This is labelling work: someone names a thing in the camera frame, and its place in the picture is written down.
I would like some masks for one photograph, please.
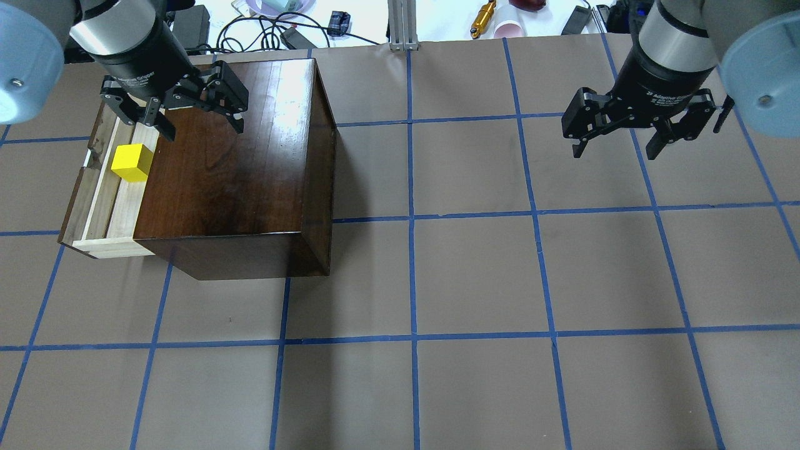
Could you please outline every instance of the yellow tool handle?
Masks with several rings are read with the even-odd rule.
[[[478,11],[478,16],[475,18],[475,21],[472,22],[472,28],[470,28],[470,36],[472,36],[472,39],[480,38],[481,34],[486,31],[486,27],[489,25],[489,21],[494,15],[494,7],[496,5],[496,0],[489,0],[487,4],[481,6],[481,10]]]

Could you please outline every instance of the gray surface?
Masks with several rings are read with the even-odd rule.
[[[147,350],[36,352],[3,450],[128,448]]]
[[[334,225],[330,277],[294,279],[286,336],[410,331],[408,224]]]
[[[514,120],[414,126],[414,212],[526,211]]]
[[[684,335],[559,340],[574,448],[716,448]]]
[[[800,448],[800,332],[697,339],[727,447]]]
[[[630,38],[606,38],[621,65]],[[611,85],[599,36],[507,43],[522,113],[557,113],[578,87]],[[537,243],[516,118],[442,118],[514,113],[504,50],[502,41],[424,42],[412,57],[413,116],[433,121],[341,127],[334,213],[347,220],[334,225],[333,274],[291,280],[287,311],[283,279],[199,283],[171,272],[139,448],[268,448],[276,432],[279,449],[411,449],[417,394],[419,450],[566,448],[561,406],[574,450],[798,446],[800,263],[738,122],[645,163],[658,204],[704,208],[656,215],[630,133],[596,139],[576,160],[558,117],[522,119],[537,207],[550,210],[538,217]],[[339,123],[406,119],[405,55],[386,46],[314,54]],[[47,112],[8,138],[88,135],[91,78],[101,73],[69,69]],[[716,74],[708,85],[721,102]],[[798,141],[753,140],[780,200],[800,201]],[[0,145],[5,415],[86,142]],[[702,206],[729,202],[766,205]],[[784,209],[800,234],[800,207]],[[448,213],[460,216],[419,216]],[[364,219],[376,215],[390,221]],[[166,267],[65,250],[2,448],[129,447]]]
[[[800,264],[775,209],[662,214],[693,325],[800,322]]]
[[[423,220],[414,243],[421,333],[547,329],[530,217]]]
[[[85,157],[83,140],[4,144],[0,151],[0,230],[59,229]]]
[[[267,448],[277,348],[159,349],[137,448]]]
[[[150,342],[165,273],[154,256],[103,260],[65,251],[36,344]]]
[[[419,344],[424,448],[564,448],[546,340]]]
[[[340,128],[334,217],[408,215],[408,126]]]
[[[281,334],[282,279],[197,281],[173,271],[162,341],[261,340]]]
[[[547,215],[541,223],[560,329],[683,325],[652,213]],[[570,245],[576,239],[583,244]]]
[[[408,343],[286,349],[278,450],[413,447]]]
[[[0,345],[26,345],[58,249],[51,236],[0,238]]]

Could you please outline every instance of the wooden box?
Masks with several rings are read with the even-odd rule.
[[[168,111],[177,137],[158,137],[145,187],[105,169],[115,144],[137,132],[152,141],[152,130],[101,110],[97,158],[78,176],[60,242],[93,257],[155,254],[196,279],[330,272],[336,128],[316,64],[231,68],[250,91],[245,132],[213,113]]]

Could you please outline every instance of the light blue cap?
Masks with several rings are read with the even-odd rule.
[[[0,123],[39,114],[64,69],[64,52],[39,20],[0,2]]]
[[[747,31],[725,53],[720,70],[750,127],[765,135],[800,137],[800,11]]]

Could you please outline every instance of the yellow cube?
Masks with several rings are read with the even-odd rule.
[[[145,144],[124,144],[117,146],[111,171],[129,183],[147,181],[153,152]]]

